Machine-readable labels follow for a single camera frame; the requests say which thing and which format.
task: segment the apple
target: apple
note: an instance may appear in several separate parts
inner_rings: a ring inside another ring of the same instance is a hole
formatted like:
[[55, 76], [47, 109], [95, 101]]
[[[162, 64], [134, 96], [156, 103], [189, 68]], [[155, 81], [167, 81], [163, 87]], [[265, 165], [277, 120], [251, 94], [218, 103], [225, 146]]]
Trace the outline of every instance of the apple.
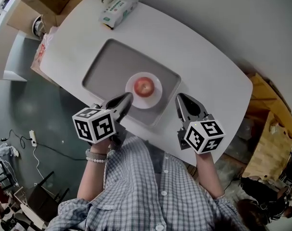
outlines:
[[149, 97], [155, 91], [154, 82], [148, 77], [141, 77], [134, 83], [134, 91], [143, 98]]

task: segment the plaid shirt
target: plaid shirt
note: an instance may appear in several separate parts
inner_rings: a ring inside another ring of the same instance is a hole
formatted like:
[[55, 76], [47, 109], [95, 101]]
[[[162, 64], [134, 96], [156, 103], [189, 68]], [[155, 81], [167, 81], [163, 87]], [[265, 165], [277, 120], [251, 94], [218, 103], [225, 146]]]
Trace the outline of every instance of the plaid shirt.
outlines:
[[61, 203], [47, 230], [213, 230], [215, 220], [222, 217], [247, 230], [225, 197], [212, 199], [182, 161], [167, 153], [158, 187], [148, 149], [137, 137], [109, 153], [104, 185], [90, 202]]

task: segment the table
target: table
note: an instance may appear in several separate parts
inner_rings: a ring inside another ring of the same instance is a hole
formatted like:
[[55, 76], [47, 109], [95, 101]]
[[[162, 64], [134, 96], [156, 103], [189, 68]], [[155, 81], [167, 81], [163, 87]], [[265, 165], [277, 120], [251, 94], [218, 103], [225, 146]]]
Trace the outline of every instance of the table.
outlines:
[[[58, 85], [87, 105], [102, 103], [81, 84], [92, 61], [107, 39], [114, 38], [146, 54], [178, 73], [177, 90], [200, 101], [218, 119], [226, 136], [212, 152], [214, 161], [225, 151], [244, 117], [252, 83], [221, 51], [202, 36], [145, 4], [136, 9], [113, 31], [98, 22], [103, 10], [100, 0], [83, 0], [59, 27], [41, 62], [41, 70]], [[193, 150], [180, 150], [174, 97], [154, 128], [136, 124], [129, 117], [122, 125], [172, 155], [192, 165]]]

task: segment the shirt button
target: shirt button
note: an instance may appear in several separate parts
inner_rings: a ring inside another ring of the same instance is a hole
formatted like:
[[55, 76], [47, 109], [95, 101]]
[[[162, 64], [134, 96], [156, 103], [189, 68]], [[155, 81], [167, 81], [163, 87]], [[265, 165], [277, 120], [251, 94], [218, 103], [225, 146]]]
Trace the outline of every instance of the shirt button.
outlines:
[[156, 226], [156, 230], [157, 231], [162, 231], [162, 230], [164, 230], [164, 226], [163, 225], [157, 225]]

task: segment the white plate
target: white plate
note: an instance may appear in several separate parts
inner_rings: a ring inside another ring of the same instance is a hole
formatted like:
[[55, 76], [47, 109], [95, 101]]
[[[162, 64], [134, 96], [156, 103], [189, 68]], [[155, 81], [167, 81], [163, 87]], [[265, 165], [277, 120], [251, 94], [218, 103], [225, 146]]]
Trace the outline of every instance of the white plate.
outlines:
[[[155, 91], [154, 93], [147, 97], [142, 98], [139, 95], [137, 95], [134, 91], [134, 84], [137, 81], [137, 79], [141, 77], [148, 77], [150, 78], [155, 85]], [[153, 74], [147, 73], [147, 72], [141, 72], [133, 75], [127, 82], [126, 85], [126, 92], [132, 92], [133, 94], [133, 103], [132, 105], [139, 109], [149, 109], [153, 106], [155, 106], [162, 97], [162, 85], [160, 80]]]

